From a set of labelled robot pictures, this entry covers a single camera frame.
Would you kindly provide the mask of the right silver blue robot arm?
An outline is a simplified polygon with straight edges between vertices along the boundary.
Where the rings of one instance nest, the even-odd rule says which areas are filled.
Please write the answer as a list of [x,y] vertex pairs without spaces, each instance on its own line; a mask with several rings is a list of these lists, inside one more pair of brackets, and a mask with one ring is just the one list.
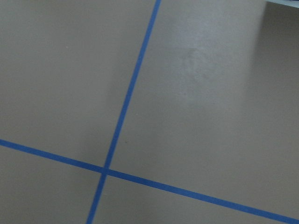
[[267,0],[267,2],[299,8],[298,0]]

